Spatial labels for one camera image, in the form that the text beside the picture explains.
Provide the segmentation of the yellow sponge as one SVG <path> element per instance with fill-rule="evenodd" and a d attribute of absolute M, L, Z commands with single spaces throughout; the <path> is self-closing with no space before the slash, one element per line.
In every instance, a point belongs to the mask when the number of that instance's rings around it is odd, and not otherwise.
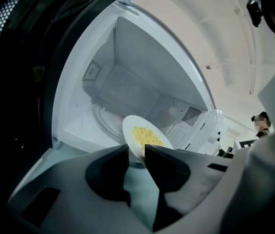
<path fill-rule="evenodd" d="M 165 147 L 165 144 L 159 139 L 159 137 L 147 127 L 135 126 L 132 132 L 136 141 L 142 146 L 142 150 L 145 149 L 145 145 Z"/>

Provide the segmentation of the white microwave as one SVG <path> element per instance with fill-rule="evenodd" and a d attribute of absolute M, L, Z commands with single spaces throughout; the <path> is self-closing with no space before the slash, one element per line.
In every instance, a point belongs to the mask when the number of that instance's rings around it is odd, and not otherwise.
<path fill-rule="evenodd" d="M 216 145 L 222 123 L 193 55 L 131 0 L 0 0 L 0 159 L 124 144 L 93 104 L 142 117 L 192 152 Z"/>

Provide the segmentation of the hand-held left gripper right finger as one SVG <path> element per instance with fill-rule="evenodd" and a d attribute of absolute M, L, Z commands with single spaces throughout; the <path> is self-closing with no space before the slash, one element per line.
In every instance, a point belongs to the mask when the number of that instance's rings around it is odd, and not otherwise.
<path fill-rule="evenodd" d="M 145 165 L 159 189 L 153 231 L 194 210 L 216 187 L 230 162 L 229 158 L 146 145 Z"/>

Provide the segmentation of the white plate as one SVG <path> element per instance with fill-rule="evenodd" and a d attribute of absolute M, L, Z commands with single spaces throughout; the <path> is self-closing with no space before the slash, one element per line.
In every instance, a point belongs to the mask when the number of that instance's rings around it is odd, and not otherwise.
<path fill-rule="evenodd" d="M 145 163 L 145 149 L 146 149 L 146 147 L 144 150 L 142 150 L 142 146 L 136 141 L 136 139 L 133 135 L 133 132 L 132 132 L 132 130 L 135 126 L 149 128 L 165 144 L 166 148 L 174 149 L 173 146 L 171 145 L 171 143 L 169 142 L 169 140 L 166 138 L 166 136 L 152 123 L 150 123 L 149 121 L 147 121 L 144 118 L 139 117 L 139 116 L 134 116 L 134 115 L 127 116 L 124 118 L 123 124 L 122 124 L 123 135 L 124 135 L 126 144 L 129 147 L 129 150 L 143 164 Z"/>

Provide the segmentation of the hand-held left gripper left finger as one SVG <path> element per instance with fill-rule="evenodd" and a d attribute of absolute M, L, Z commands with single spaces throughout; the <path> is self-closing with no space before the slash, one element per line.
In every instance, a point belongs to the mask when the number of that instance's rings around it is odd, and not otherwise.
<path fill-rule="evenodd" d="M 9 205 L 42 234 L 150 234 L 124 189 L 128 146 L 59 162 L 23 186 Z"/>

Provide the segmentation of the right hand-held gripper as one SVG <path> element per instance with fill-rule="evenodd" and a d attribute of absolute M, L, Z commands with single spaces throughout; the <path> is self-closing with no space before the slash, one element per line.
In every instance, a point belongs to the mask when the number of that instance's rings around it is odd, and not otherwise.
<path fill-rule="evenodd" d="M 243 148 L 250 148 L 258 138 L 253 140 L 235 140 L 233 144 L 233 154 L 236 154 L 238 150 Z"/>

